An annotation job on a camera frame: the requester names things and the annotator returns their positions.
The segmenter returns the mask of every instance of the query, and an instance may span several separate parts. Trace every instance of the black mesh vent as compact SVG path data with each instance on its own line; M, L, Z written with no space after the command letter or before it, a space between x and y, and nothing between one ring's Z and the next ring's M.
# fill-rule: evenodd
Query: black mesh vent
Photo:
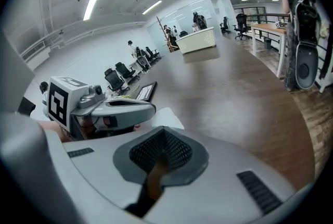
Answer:
M157 159L165 154L170 170L185 165L192 156L189 145L167 131L161 130L130 150L130 159L147 173L153 169Z
M237 177L265 215L282 204L274 193L252 171L244 171L237 174Z
M67 152L67 154L70 158L73 158L73 157L92 153L93 151L94 150L92 150L91 148L85 148L85 149L80 149L80 150L76 150L76 151L70 151L70 152Z

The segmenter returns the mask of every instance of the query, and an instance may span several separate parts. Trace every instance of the brown floor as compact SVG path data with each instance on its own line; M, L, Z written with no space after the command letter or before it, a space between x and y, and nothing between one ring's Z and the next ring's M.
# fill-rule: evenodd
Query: brown floor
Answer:
M235 40L233 33L224 35L252 53L252 39L239 38ZM263 43L257 41L257 58L264 63L273 73L276 73L279 54L274 50L266 50ZM316 86L309 90L297 90L291 95L298 105L311 136L315 154L316 178L323 169L332 150L333 143L333 88L326 88L323 93Z

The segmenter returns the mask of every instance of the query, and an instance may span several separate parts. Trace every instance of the ceiling light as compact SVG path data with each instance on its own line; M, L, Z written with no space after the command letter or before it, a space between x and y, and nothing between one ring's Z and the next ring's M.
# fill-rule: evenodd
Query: ceiling light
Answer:
M94 9L95 3L97 0L89 0L89 3L87 5L87 9L85 10L83 20L88 20L90 18L90 15Z
M173 13L176 13L177 11L178 11L178 10L176 10L175 12L172 12L172 13L166 15L165 18L168 17L169 15L172 15Z
M175 18L177 18L177 17L180 17L180 16L182 16L183 14L180 14L179 16L176 16ZM175 18L173 18L173 19L175 19Z
M189 4L189 5L193 5L193 4L196 4L196 3L201 2L201 1L203 1L203 0L200 0L200 1L197 1L197 2L194 2L194 3L191 3L191 4Z
M142 13L142 15L144 15L145 13L147 13L148 11L150 11L151 9L153 9L155 6L157 6L158 4L160 4L162 2L162 0L159 0L157 3L154 3L151 7L149 7L146 11L144 11Z
M196 10L196 9L198 9L198 8L201 8L202 6L199 6L199 7L197 7L197 8L194 8L194 9L192 9L191 11L193 11L193 10Z

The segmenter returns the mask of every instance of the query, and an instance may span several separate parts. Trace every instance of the office chair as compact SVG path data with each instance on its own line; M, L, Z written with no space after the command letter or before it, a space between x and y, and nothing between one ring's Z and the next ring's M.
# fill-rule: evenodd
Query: office chair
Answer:
M124 82L118 77L118 74L115 70L112 70L109 68L107 71L104 72L105 79L110 83L111 86L108 86L108 88L111 89L111 91L116 92L120 91L119 95L122 95L124 91L130 90L129 87L126 89L121 89L122 85L124 85Z
M121 62L118 62L116 64L116 71L118 71L121 76L124 78L124 79L130 79L130 81L128 83L130 83L132 80L134 80L135 78L139 79L140 77L138 75L136 76L133 76L134 73L135 73L135 70L133 70L133 68L131 68L132 71L129 71L125 65Z
M229 31L229 27L228 27L228 19L227 17L223 18L223 23L220 23L220 27L221 27L221 32L222 34L224 33L230 33L231 31Z
M140 52L142 56L147 58L149 63L155 63L154 60L149 55L147 55L147 53L144 50L141 49Z
M151 58L161 58L160 56L159 56L159 53L157 53L157 50L154 50L155 51L155 53L153 53L150 49L149 49L149 47L146 47L146 51L148 52L148 54L150 55L150 57Z
M240 13L236 16L237 19L237 24L238 24L238 28L236 28L236 25L233 25L235 28L235 31L239 31L239 35L237 35L235 37L235 39L237 37L240 37L240 39L242 40L243 36L247 37L247 38L251 38L249 35L245 35L243 34L243 32L247 33L248 32L248 26L246 25L246 15Z

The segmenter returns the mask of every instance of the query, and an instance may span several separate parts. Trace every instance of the white reception desk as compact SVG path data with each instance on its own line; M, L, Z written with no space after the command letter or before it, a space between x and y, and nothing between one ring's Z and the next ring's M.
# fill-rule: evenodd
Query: white reception desk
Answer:
M214 27L200 30L176 41L182 54L199 49L216 46Z

